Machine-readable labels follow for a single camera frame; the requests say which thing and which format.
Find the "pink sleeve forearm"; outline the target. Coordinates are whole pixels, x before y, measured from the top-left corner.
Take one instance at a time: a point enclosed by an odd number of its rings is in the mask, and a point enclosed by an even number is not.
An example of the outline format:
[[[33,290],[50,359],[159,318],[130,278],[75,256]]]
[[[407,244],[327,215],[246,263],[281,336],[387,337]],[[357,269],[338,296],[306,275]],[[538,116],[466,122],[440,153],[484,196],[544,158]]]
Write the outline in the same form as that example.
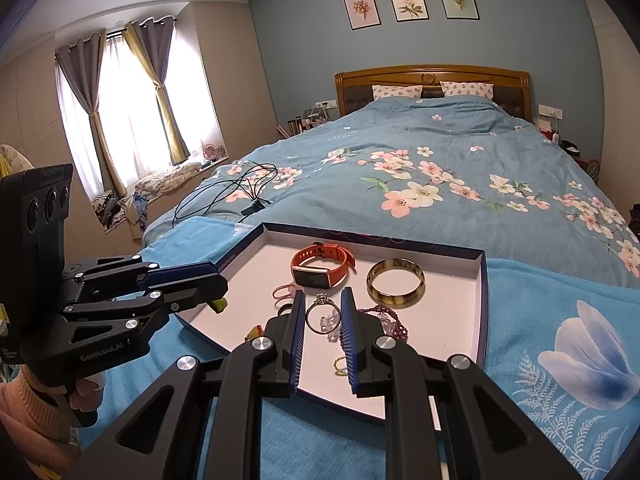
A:
[[[16,447],[10,454],[38,479],[61,478],[80,455],[62,411],[32,386],[24,366],[1,384],[1,423]]]

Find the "left hand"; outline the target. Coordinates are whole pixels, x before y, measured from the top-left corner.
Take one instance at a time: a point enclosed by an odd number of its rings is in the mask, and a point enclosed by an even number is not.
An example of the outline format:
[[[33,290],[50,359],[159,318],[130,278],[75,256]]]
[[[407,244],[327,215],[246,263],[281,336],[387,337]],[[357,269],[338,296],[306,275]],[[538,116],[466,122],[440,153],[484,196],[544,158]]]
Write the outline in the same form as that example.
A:
[[[84,413],[96,411],[102,404],[104,386],[103,372],[78,379],[68,400],[70,407]]]

